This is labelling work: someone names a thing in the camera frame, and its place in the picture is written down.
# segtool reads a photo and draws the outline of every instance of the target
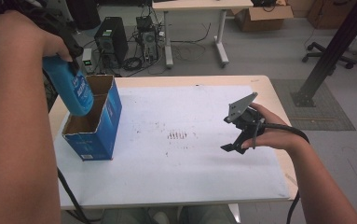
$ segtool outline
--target blue spray bottle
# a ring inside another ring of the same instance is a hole
[[[68,63],[54,56],[45,57],[42,64],[70,113],[87,115],[93,106],[93,93],[77,63]]]

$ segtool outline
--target gray carpet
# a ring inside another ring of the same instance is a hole
[[[312,98],[315,107],[295,106],[291,92],[298,92],[304,81],[301,79],[271,80],[292,126],[300,130],[311,131],[355,131],[340,104],[324,83]]]

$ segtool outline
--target desk leg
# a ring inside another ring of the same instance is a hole
[[[168,11],[164,11],[164,35],[166,38],[166,43],[164,45],[164,53],[166,55],[166,66],[168,68],[172,68],[174,65],[172,61],[172,43],[170,41],[170,31],[169,31],[169,23],[168,23]]]
[[[215,44],[218,49],[219,56],[221,57],[222,67],[228,64],[227,53],[225,52],[224,45],[222,44],[222,34],[224,32],[225,27],[225,18],[227,16],[227,10],[221,10],[221,15],[219,19],[219,29],[218,29],[218,36],[215,36]]]

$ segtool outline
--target person's right hand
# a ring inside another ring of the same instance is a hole
[[[250,105],[257,110],[265,118],[265,123],[275,123],[287,125],[280,117],[272,113],[262,105],[252,103]],[[280,129],[265,129],[265,132],[256,137],[256,147],[266,146],[278,149],[285,149],[287,151],[299,147],[301,144],[307,144],[302,137],[289,133]],[[254,147],[253,139],[248,139],[241,145],[242,148]]]

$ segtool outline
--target chair wheel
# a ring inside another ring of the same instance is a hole
[[[353,63],[347,63],[347,64],[346,64],[346,68],[347,68],[347,69],[353,68]]]

